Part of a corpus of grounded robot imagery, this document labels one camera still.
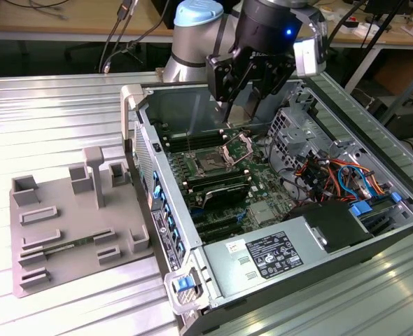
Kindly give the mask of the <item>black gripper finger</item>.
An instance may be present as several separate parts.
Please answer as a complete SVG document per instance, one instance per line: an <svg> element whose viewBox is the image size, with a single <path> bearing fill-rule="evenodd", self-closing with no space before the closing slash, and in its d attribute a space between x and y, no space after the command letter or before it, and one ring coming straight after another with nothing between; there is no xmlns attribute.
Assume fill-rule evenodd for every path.
<svg viewBox="0 0 413 336"><path fill-rule="evenodd" d="M252 116L256 115L259 104L269 95L276 95L291 77L295 70L295 63L292 59L284 60L279 66L273 67L266 63L266 68L262 80L253 83L253 94L256 99L252 110Z"/></svg>
<svg viewBox="0 0 413 336"><path fill-rule="evenodd" d="M211 95L220 103L220 115L227 122L233 102L249 82L253 63L233 55L206 57L207 83Z"/></svg>

